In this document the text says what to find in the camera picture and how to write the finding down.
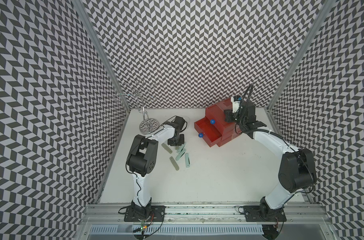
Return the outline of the olive knife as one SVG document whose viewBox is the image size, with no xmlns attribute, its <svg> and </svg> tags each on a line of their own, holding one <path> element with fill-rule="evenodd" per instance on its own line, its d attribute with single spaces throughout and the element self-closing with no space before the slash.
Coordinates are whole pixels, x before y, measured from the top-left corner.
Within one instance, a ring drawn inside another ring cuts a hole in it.
<svg viewBox="0 0 364 240">
<path fill-rule="evenodd" d="M 169 154 L 172 154 L 173 151 L 172 149 L 165 143 L 162 143 L 161 146 L 169 153 Z"/>
<path fill-rule="evenodd" d="M 174 157 L 170 157 L 169 160 L 170 160 L 171 164 L 173 165 L 173 167 L 175 168 L 175 170 L 179 171 L 179 166 L 178 166 L 176 160 L 174 159 Z"/>
</svg>

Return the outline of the red top drawer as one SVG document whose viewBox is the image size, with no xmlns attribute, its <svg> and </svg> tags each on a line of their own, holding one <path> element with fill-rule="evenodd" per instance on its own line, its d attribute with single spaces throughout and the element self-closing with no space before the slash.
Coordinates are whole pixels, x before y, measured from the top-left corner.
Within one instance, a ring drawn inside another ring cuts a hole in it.
<svg viewBox="0 0 364 240">
<path fill-rule="evenodd" d="M 206 108 L 206 118 L 209 122 L 211 120 L 215 121 L 213 125 L 219 132 L 227 132 L 234 128 L 234 122 L 228 123 L 226 121 L 226 117 L 233 114 L 232 98 L 227 98 Z"/>
</svg>

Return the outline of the red drawer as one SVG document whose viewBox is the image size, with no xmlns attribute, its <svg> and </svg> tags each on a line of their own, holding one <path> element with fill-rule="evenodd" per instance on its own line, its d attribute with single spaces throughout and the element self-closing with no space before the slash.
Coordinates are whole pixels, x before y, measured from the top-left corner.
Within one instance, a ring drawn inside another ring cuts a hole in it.
<svg viewBox="0 0 364 240">
<path fill-rule="evenodd" d="M 203 139 L 209 147 L 217 145 L 222 140 L 222 134 L 217 128 L 211 124 L 207 118 L 202 118 L 194 123 L 195 130 L 198 132 L 199 137 Z"/>
<path fill-rule="evenodd" d="M 228 123 L 226 121 L 226 117 L 233 114 L 232 98 L 227 98 L 206 108 L 206 118 L 209 122 L 211 120 L 215 121 L 213 125 L 219 132 L 227 132 L 234 128 L 234 122 Z"/>
</svg>

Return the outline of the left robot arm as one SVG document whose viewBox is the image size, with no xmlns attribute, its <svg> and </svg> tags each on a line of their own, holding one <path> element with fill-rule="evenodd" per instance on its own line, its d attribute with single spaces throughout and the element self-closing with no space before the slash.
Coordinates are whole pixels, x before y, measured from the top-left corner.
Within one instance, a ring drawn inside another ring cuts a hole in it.
<svg viewBox="0 0 364 240">
<path fill-rule="evenodd" d="M 135 206 L 147 207 L 151 202 L 150 193 L 145 187 L 145 178 L 156 165 L 158 146 L 166 144 L 170 147 L 180 147 L 185 143 L 182 133 L 187 127 L 187 121 L 179 116 L 172 117 L 153 132 L 134 137 L 126 160 L 126 171 L 133 175 Z"/>
</svg>

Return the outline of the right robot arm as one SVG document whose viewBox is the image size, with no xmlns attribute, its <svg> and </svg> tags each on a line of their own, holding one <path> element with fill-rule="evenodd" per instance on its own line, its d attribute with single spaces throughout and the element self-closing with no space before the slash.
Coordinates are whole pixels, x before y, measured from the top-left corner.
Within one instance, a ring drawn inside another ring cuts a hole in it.
<svg viewBox="0 0 364 240">
<path fill-rule="evenodd" d="M 258 121 L 256 107 L 250 101 L 243 100 L 241 96 L 231 97 L 230 101 L 232 108 L 224 111 L 225 121 L 235 123 L 237 134 L 249 135 L 281 158 L 279 183 L 270 194 L 261 199 L 261 214 L 272 214 L 283 209 L 295 194 L 306 193 L 305 189 L 310 189 L 311 193 L 317 181 L 312 151 L 289 144 L 283 136 Z"/>
</svg>

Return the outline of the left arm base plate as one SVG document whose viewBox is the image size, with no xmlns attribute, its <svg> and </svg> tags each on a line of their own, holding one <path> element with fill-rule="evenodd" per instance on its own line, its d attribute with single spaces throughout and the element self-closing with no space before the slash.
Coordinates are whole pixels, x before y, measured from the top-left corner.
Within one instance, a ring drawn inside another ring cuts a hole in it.
<svg viewBox="0 0 364 240">
<path fill-rule="evenodd" d="M 137 205 L 129 206 L 124 214 L 125 222 L 140 222 L 149 220 L 150 222 L 163 222 L 166 206 L 147 206 L 140 207 Z"/>
</svg>

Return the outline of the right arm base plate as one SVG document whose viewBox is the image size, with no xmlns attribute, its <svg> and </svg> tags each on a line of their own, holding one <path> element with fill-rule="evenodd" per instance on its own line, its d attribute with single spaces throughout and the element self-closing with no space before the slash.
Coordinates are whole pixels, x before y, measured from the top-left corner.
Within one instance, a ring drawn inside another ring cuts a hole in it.
<svg viewBox="0 0 364 240">
<path fill-rule="evenodd" d="M 272 210 L 268 206 L 243 206 L 247 222 L 286 222 L 283 208 Z"/>
</svg>

